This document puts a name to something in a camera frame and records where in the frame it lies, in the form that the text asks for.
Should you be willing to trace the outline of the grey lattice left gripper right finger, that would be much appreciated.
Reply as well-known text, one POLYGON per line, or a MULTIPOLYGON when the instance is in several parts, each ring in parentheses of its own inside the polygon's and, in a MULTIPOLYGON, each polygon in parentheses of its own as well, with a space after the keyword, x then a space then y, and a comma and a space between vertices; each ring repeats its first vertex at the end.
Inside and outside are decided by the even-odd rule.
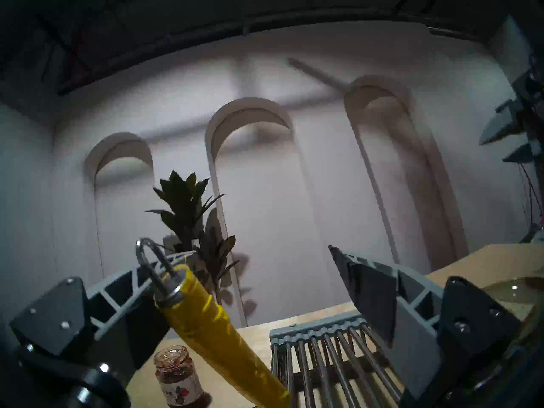
POLYGON ((409 397, 442 397, 502 355, 521 321, 462 276, 441 288, 329 245, 349 296, 409 397))

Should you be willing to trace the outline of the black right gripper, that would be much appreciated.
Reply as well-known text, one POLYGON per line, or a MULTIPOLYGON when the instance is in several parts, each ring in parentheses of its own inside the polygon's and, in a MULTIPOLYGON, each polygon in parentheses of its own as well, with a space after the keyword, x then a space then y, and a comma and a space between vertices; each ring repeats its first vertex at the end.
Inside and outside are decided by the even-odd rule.
POLYGON ((528 57, 528 69, 513 83, 517 100, 508 99, 495 109, 479 139, 483 146, 509 135, 526 133, 529 142, 503 158, 506 163, 538 163, 543 156, 543 61, 528 57))

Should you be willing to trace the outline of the grey lattice left gripper left finger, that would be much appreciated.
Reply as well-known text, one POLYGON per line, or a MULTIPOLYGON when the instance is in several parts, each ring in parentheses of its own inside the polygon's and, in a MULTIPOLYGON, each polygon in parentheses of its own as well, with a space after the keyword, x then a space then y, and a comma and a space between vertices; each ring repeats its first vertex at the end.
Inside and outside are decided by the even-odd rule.
POLYGON ((79 364, 105 362, 136 371, 170 330, 156 308, 141 266, 119 271, 86 289, 71 276, 28 304, 9 323, 21 345, 79 364))

